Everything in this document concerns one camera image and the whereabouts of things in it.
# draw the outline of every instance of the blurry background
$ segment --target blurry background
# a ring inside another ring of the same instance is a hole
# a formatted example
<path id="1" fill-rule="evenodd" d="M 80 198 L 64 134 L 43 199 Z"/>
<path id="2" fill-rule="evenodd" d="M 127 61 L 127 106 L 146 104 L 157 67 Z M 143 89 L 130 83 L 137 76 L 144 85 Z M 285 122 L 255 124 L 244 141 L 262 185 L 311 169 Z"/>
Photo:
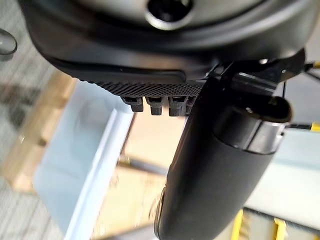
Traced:
<path id="1" fill-rule="evenodd" d="M 36 51 L 15 0 L 0 0 L 0 28 L 18 42 L 13 59 L 0 62 L 0 164 L 54 68 Z M 0 176 L 0 240 L 59 240 L 60 229 L 33 194 L 12 191 Z"/>
<path id="2" fill-rule="evenodd" d="M 24 137 L 19 135 L 20 128 L 52 76 L 54 68 L 37 53 L 32 45 L 16 1 L 0 0 L 0 28 L 11 33 L 18 42 L 18 50 L 13 59 L 8 62 L 0 62 L 1 164 L 16 139 Z M 307 59 L 310 61 L 320 59 L 319 39 L 320 25 L 318 24 L 307 45 Z M 278 93 L 281 92 L 282 86 L 280 85 Z M 286 97 L 293 105 L 295 123 L 320 121 L 319 93 L 320 84 L 305 75 L 301 74 L 288 81 Z M 319 157 L 314 157 L 313 166 L 320 165 Z M 63 239 L 63 234 L 41 200 L 34 194 L 12 191 L 1 177 L 0 220 L 0 240 Z M 274 238 L 274 225 L 272 217 L 253 214 L 250 217 L 249 238 L 271 240 Z M 232 222 L 221 233 L 219 239 L 231 239 L 233 227 Z M 152 236 L 151 229 L 148 229 L 148 237 L 150 233 Z M 289 226 L 286 231 L 289 240 L 315 238 L 314 232 L 309 232 L 308 229 L 306 231 L 305 228 Z"/>

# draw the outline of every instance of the black cable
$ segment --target black cable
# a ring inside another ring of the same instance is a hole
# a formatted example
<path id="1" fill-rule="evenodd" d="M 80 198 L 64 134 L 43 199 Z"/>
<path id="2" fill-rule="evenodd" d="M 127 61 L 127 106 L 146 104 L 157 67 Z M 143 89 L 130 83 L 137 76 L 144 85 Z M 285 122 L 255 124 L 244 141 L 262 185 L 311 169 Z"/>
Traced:
<path id="1" fill-rule="evenodd" d="M 288 129 L 305 129 L 305 130 L 311 130 L 312 123 L 292 123 L 288 125 L 286 128 Z"/>
<path id="2" fill-rule="evenodd" d="M 308 76 L 312 77 L 315 80 L 320 81 L 320 76 L 315 74 L 315 73 L 312 73 L 312 72 L 309 72 L 309 71 L 304 71 L 303 73 L 307 74 Z"/>
<path id="3" fill-rule="evenodd" d="M 287 88 L 287 81 L 283 82 L 283 88 L 282 88 L 282 97 L 285 98 L 286 96 L 286 88 Z"/>

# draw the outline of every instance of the wooden pallet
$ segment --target wooden pallet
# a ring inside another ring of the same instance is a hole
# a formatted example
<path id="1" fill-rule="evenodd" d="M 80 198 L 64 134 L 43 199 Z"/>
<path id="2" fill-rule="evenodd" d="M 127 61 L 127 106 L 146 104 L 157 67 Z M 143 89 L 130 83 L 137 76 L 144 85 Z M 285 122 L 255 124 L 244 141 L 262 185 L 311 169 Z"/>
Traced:
<path id="1" fill-rule="evenodd" d="M 77 80 L 56 71 L 25 120 L 0 174 L 14 190 L 34 192 L 32 178 L 59 123 Z"/>

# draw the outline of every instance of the black plastic housing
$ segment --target black plastic housing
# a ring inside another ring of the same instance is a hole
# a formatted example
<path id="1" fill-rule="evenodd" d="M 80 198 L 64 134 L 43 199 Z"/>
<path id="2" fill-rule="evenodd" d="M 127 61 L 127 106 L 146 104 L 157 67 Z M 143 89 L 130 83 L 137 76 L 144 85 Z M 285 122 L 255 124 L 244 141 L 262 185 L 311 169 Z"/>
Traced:
<path id="1" fill-rule="evenodd" d="M 155 84 L 134 71 L 156 76 L 158 85 L 174 88 L 170 84 L 178 81 L 201 89 L 203 82 L 195 81 L 219 62 L 290 57 L 306 44 L 320 7 L 318 0 L 266 0 L 220 23 L 166 32 L 114 20 L 71 0 L 18 2 L 33 43 L 49 62 L 109 91 Z M 99 71 L 92 72 L 93 66 Z"/>

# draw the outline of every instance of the gray floor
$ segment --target gray floor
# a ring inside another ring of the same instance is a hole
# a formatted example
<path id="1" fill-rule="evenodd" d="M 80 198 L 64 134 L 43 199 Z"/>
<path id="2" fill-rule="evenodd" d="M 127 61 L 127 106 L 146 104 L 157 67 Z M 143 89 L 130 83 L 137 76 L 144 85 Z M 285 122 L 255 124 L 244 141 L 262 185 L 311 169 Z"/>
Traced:
<path id="1" fill-rule="evenodd" d="M 15 0 L 0 0 L 0 28 L 18 41 L 0 62 L 0 164 L 54 68 L 33 47 Z M 63 235 L 36 195 L 14 192 L 0 177 L 0 240 L 59 240 Z"/>

